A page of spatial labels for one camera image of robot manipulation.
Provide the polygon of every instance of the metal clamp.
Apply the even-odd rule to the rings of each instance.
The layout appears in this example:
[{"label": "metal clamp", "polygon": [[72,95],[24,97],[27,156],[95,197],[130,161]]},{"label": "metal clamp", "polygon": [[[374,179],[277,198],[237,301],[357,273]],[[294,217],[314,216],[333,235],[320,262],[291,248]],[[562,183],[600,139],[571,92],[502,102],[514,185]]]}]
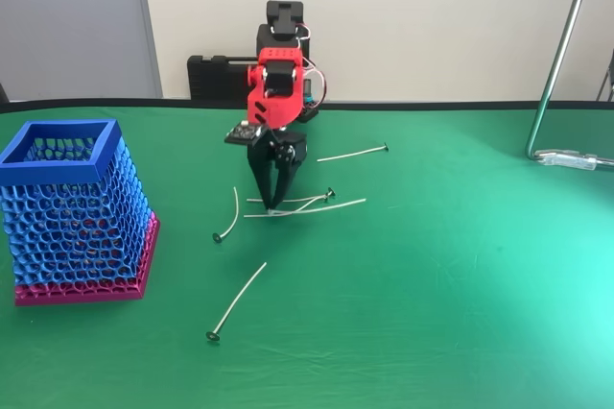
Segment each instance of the metal clamp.
[{"label": "metal clamp", "polygon": [[545,165],[558,165],[585,170],[594,170],[598,165],[614,167],[614,159],[597,157],[595,155],[583,155],[580,152],[573,150],[550,149],[539,150],[537,152],[534,150],[535,139],[537,138],[544,114],[546,113],[546,109],[548,108],[548,104],[550,103],[550,99],[553,95],[556,79],[558,78],[558,73],[560,72],[563,59],[565,58],[565,53],[567,52],[567,47],[569,45],[572,32],[574,31],[576,20],[578,19],[579,7],[581,3],[582,0],[572,1],[569,14],[567,15],[567,21],[565,22],[565,28],[563,28],[563,34],[560,42],[558,43],[558,48],[556,49],[555,61],[553,61],[546,86],[544,87],[544,92],[542,93],[539,106],[537,107],[537,113],[533,119],[531,133],[529,134],[529,140],[527,141],[527,146],[525,147],[525,155],[529,159],[538,161]]}]

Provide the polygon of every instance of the red base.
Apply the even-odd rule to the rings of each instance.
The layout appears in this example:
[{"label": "red base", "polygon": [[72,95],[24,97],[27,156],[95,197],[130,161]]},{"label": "red base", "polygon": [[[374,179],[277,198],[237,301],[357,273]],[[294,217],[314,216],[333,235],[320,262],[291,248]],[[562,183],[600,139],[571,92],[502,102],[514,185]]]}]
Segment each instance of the red base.
[{"label": "red base", "polygon": [[134,301],[143,299],[147,279],[154,258],[155,242],[160,231],[160,221],[152,212],[145,232],[145,247],[136,278],[101,279],[32,286],[15,286],[15,305],[51,305],[58,303],[86,303],[93,301]]}]

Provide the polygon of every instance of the metal pole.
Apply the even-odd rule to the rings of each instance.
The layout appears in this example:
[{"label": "metal pole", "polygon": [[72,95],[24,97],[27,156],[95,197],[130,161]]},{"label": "metal pole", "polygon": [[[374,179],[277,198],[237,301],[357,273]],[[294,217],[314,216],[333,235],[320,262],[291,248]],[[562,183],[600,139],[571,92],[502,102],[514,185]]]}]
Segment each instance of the metal pole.
[{"label": "metal pole", "polygon": [[599,94],[597,94],[597,100],[595,102],[599,102],[599,100],[602,99],[603,88],[605,87],[605,83],[607,83],[607,79],[609,78],[609,76],[610,76],[610,70],[608,68],[608,70],[605,72],[605,76],[603,77],[603,83],[599,89]]},{"label": "metal pole", "polygon": [[537,113],[533,119],[531,133],[529,134],[529,140],[527,141],[527,146],[525,148],[525,155],[527,155],[529,159],[538,159],[535,157],[533,152],[533,146],[535,144],[535,139],[537,138],[537,133],[539,132],[542,119],[546,113],[546,108],[548,107],[550,98],[553,95],[556,78],[558,78],[558,72],[560,71],[560,67],[565,57],[565,52],[567,51],[567,46],[569,45],[569,40],[572,36],[572,32],[574,31],[574,25],[576,25],[576,19],[578,18],[579,6],[581,2],[582,0],[573,0],[571,9],[569,10],[569,15],[567,15],[567,22],[565,23],[565,28],[563,29],[563,35],[558,43],[558,49],[556,50],[555,61],[553,61],[553,66],[550,69],[548,81],[546,82],[546,87],[544,87],[544,92],[541,96],[541,100],[539,101]]}]

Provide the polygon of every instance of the white wall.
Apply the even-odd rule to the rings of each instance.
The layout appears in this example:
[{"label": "white wall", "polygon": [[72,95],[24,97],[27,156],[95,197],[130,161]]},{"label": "white wall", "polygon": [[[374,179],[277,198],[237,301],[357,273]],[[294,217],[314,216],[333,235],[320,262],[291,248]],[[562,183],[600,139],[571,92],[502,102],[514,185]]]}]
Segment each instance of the white wall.
[{"label": "white wall", "polygon": [[[149,0],[165,97],[191,55],[254,55],[267,0]],[[300,0],[339,101],[539,99],[571,0]],[[594,99],[614,47],[612,0],[584,0],[555,90]]]}]

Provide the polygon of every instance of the gray wall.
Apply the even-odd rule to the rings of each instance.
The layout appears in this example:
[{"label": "gray wall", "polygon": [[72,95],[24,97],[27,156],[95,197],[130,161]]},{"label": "gray wall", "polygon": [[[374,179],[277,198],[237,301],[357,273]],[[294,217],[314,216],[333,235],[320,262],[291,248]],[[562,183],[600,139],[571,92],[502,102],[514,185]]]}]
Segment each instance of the gray wall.
[{"label": "gray wall", "polygon": [[150,37],[143,0],[0,0],[0,81],[11,100],[159,96]]}]

